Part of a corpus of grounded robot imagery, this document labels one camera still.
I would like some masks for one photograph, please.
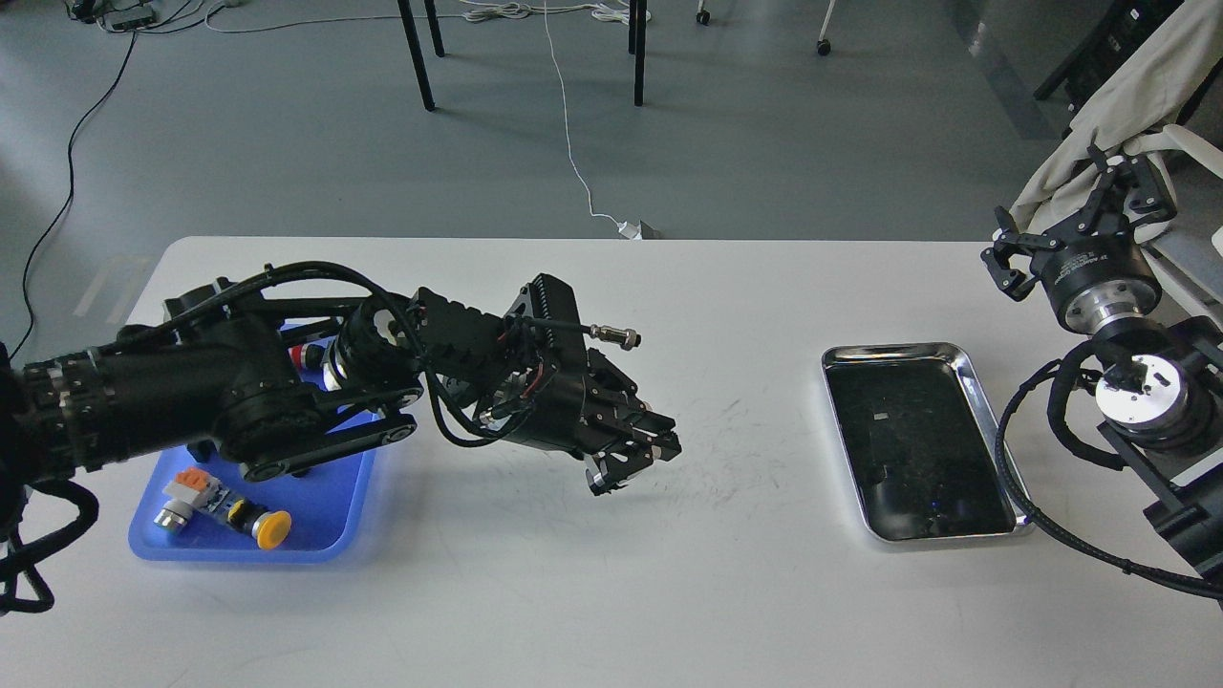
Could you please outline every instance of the metal connector plug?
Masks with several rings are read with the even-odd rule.
[[[599,341],[619,343],[620,348],[625,352],[631,352],[632,349],[641,347],[641,335],[637,334],[637,330],[635,329],[620,329],[602,324],[592,324],[591,336],[598,339]]]

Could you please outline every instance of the concrete floor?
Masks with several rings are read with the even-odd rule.
[[[640,109],[623,26],[585,12],[549,22],[597,211],[668,238],[983,241],[993,205],[1010,203],[1069,121],[1064,95],[1029,94],[1106,5],[843,2],[833,54],[817,57],[824,2],[709,0],[703,27],[695,2],[656,1]],[[248,1],[214,23],[394,11]],[[38,328],[16,363],[111,339],[182,236],[616,238],[588,216],[569,166],[543,20],[444,20],[443,35],[450,54],[427,51],[432,114],[396,21],[142,35],[82,130],[76,200],[34,262]],[[68,132],[127,43],[68,21],[57,1],[0,11],[10,347],[26,328],[22,264],[67,193]],[[992,288],[983,273],[972,287]]]

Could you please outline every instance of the table leg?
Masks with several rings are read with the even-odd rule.
[[[646,0],[634,0],[637,5],[637,38],[635,40],[637,51],[635,53],[637,57],[636,71],[632,83],[632,104],[638,108],[645,101],[645,84],[646,84]]]
[[[637,51],[637,0],[629,0],[629,54]]]
[[[424,0],[424,13],[429,17],[429,34],[433,37],[433,53],[439,57],[446,56],[446,48],[442,44],[442,27],[438,24],[438,6],[434,0]]]
[[[412,53],[412,67],[416,70],[416,83],[421,87],[421,100],[424,109],[433,111],[433,89],[429,88],[429,75],[424,71],[424,55],[421,54],[421,38],[416,35],[416,22],[412,21],[412,5],[408,0],[399,1],[399,16],[404,20],[404,33],[407,34],[407,49]]]

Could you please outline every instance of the silver connector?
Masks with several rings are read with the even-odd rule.
[[[1155,290],[1139,280],[1112,279],[1092,285],[1066,304],[1066,325],[1092,335],[1121,318],[1142,317],[1155,307]]]
[[[602,324],[591,325],[591,336],[599,341],[612,341],[619,343],[625,352],[631,352],[641,346],[641,335],[635,329],[619,329]]]
[[[187,525],[193,513],[194,510],[191,508],[191,505],[181,500],[170,500],[161,507],[157,517],[153,518],[153,523],[170,533],[179,533],[182,530],[182,527]]]

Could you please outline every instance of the cable connector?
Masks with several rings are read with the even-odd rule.
[[[616,222],[616,227],[620,230],[620,236],[624,236],[625,238],[640,240],[663,237],[663,233],[646,224],[646,220],[638,220],[637,224],[621,221]]]
[[[602,324],[592,324],[591,336],[598,339],[599,341],[619,343],[620,348],[625,352],[631,352],[637,347],[641,347],[641,335],[637,334],[637,330],[635,329],[620,329]]]

